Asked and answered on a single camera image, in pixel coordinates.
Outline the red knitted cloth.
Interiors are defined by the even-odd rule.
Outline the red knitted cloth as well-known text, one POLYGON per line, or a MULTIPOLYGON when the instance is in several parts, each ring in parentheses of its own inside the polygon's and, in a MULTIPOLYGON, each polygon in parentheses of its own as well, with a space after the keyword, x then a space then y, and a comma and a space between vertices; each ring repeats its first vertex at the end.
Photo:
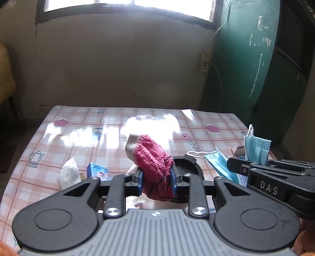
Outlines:
POLYGON ((167 202, 175 197, 170 185, 174 163, 167 153, 148 135, 131 134, 125 145, 126 156, 144 173, 143 193, 152 200, 167 202))

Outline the blue face mask on table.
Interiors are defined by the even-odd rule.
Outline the blue face mask on table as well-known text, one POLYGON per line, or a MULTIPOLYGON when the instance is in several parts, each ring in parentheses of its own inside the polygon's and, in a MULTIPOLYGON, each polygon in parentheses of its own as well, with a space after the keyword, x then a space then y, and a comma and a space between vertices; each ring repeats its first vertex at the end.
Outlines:
POLYGON ((193 158, 205 158, 220 176, 244 187, 247 185, 247 178, 245 176, 228 170, 228 158, 218 148, 215 148, 215 150, 211 152, 190 150, 186 154, 193 158))

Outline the green cabinet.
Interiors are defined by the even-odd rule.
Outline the green cabinet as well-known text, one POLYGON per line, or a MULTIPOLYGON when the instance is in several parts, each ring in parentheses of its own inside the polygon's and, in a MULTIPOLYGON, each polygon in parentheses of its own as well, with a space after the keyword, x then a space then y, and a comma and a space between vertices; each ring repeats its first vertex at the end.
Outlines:
POLYGON ((282 142, 314 56, 314 1, 228 1, 212 38, 199 109, 235 114, 256 136, 282 142))

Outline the window with dark frame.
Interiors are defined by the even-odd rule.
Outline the window with dark frame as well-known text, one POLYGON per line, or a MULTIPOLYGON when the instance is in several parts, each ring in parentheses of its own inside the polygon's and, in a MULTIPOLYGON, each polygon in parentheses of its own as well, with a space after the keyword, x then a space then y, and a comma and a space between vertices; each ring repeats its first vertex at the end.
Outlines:
POLYGON ((228 1, 37 1, 35 24, 83 14, 139 13, 218 29, 228 1))

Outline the blue tissue packet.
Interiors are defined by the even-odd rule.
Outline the blue tissue packet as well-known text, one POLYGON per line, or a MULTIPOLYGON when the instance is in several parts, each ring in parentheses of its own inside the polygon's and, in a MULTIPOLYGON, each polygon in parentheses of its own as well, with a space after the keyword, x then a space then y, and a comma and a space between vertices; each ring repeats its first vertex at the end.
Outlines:
POLYGON ((86 167, 86 174, 87 177, 98 177, 100 178, 101 182, 111 180, 109 175, 109 170, 101 165, 90 163, 86 167))

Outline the pink checkered tablecloth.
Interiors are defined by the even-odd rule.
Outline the pink checkered tablecloth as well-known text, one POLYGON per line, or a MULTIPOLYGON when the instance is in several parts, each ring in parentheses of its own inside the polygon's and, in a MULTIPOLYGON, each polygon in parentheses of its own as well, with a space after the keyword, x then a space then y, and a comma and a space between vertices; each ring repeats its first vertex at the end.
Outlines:
POLYGON ((58 175, 74 158, 81 174, 90 163, 125 173, 130 134, 147 134, 173 156, 219 149, 231 157, 243 145, 248 126, 235 114, 190 109, 54 106, 46 118, 16 136, 7 176, 1 177, 1 240, 18 250, 11 224, 24 207, 59 190, 58 175))

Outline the wall power socket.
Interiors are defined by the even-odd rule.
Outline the wall power socket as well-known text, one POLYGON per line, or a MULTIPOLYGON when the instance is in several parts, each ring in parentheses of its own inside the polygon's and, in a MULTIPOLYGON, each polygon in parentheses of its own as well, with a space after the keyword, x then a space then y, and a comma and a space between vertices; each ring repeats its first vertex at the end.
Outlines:
POLYGON ((203 53, 201 58, 201 72, 207 73, 209 69, 209 54, 203 53))

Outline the blue face mask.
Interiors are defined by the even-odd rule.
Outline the blue face mask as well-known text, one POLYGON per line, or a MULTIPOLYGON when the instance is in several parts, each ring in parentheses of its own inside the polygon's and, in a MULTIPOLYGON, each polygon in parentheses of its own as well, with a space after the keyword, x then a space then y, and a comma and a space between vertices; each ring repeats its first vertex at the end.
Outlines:
POLYGON ((244 136, 245 160, 267 165, 271 140, 254 136, 254 127, 249 125, 244 136))
POLYGON ((193 158, 205 158, 220 176, 244 187, 247 185, 247 178, 245 176, 228 170, 228 158, 218 148, 215 148, 215 150, 211 152, 190 150, 186 154, 193 158))

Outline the woven yellow chair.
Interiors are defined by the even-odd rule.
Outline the woven yellow chair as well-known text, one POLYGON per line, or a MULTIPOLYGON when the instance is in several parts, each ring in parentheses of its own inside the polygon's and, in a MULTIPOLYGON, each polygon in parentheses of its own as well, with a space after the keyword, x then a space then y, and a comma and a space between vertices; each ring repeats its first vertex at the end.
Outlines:
POLYGON ((7 48, 0 42, 0 104, 15 94, 14 81, 7 48))

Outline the white tissue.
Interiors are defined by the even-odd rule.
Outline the white tissue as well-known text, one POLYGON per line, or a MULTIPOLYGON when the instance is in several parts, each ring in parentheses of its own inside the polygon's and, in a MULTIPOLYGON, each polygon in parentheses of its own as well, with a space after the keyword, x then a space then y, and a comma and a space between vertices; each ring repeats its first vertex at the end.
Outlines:
POLYGON ((80 182, 81 176, 77 168, 77 163, 75 161, 75 158, 71 158, 66 163, 64 163, 59 172, 59 188, 60 190, 64 190, 80 182))

